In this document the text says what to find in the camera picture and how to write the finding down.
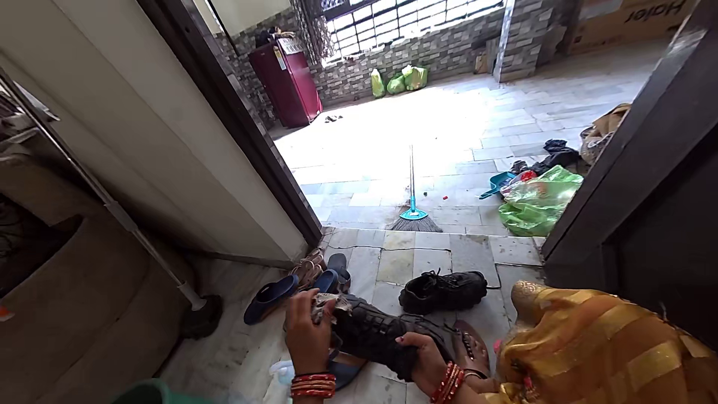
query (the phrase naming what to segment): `dustpan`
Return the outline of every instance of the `dustpan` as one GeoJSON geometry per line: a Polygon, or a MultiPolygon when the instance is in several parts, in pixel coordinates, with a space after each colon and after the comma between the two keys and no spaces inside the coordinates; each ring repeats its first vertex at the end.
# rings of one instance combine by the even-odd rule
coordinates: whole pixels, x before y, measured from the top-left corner
{"type": "Polygon", "coordinates": [[[497,175],[494,175],[489,179],[491,189],[482,193],[481,196],[479,196],[479,199],[486,199],[491,195],[497,194],[501,187],[508,184],[509,181],[514,179],[515,176],[516,174],[510,173],[508,171],[504,171],[503,173],[498,173],[497,175]]]}

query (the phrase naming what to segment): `marble floor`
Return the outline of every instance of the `marble floor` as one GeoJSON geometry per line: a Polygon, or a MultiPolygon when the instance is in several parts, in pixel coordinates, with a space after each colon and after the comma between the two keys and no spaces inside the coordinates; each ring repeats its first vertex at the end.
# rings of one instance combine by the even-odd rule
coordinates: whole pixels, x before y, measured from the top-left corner
{"type": "MultiPolygon", "coordinates": [[[[466,311],[436,312],[427,317],[449,325],[461,318],[472,324],[491,347],[516,319],[510,301],[517,280],[541,282],[540,237],[476,236],[324,227],[321,247],[326,257],[342,252],[348,259],[354,293],[390,314],[401,314],[398,294],[411,278],[428,270],[442,273],[481,271],[489,290],[481,303],[466,311]]],[[[207,398],[214,404],[285,404],[287,386],[269,374],[269,367],[289,358],[284,344],[284,308],[255,326],[243,313],[262,285],[286,275],[276,268],[220,260],[195,263],[203,279],[202,293],[225,301],[219,327],[208,338],[183,341],[161,378],[171,389],[207,398]]],[[[492,368],[495,355],[490,352],[492,368]]],[[[414,383],[404,383],[387,367],[366,365],[351,385],[328,404],[425,404],[429,399],[414,383]]]]}
{"type": "Polygon", "coordinates": [[[542,160],[549,139],[578,149],[579,133],[594,119],[635,98],[666,45],[573,56],[505,84],[460,75],[333,108],[308,127],[270,135],[325,226],[391,224],[409,197],[413,144],[419,208],[449,233],[509,235],[498,218],[499,197],[477,198],[489,178],[515,160],[542,160]],[[327,115],[343,118],[325,123],[327,115]]]}

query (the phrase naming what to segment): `yellow saree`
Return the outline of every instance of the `yellow saree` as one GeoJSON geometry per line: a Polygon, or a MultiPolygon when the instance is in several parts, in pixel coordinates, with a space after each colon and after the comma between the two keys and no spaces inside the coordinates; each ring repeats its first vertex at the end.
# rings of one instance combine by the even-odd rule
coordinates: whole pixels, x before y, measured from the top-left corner
{"type": "Polygon", "coordinates": [[[716,354],[656,314],[596,290],[520,281],[494,403],[718,404],[716,354]]]}

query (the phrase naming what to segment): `window grill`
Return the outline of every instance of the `window grill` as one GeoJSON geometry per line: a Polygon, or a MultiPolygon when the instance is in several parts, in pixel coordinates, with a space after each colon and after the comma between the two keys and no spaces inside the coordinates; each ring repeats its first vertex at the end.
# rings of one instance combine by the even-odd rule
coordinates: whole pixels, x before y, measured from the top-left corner
{"type": "Polygon", "coordinates": [[[501,6],[496,0],[322,0],[335,54],[354,55],[501,6]]]}

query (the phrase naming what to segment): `red refrigerator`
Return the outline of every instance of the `red refrigerator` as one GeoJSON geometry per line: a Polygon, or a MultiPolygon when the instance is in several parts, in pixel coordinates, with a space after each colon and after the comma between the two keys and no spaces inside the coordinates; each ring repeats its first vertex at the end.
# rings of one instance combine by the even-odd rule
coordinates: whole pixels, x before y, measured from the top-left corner
{"type": "Polygon", "coordinates": [[[306,126],[322,112],[307,59],[296,40],[281,38],[258,47],[250,52],[249,63],[283,126],[306,126]]]}

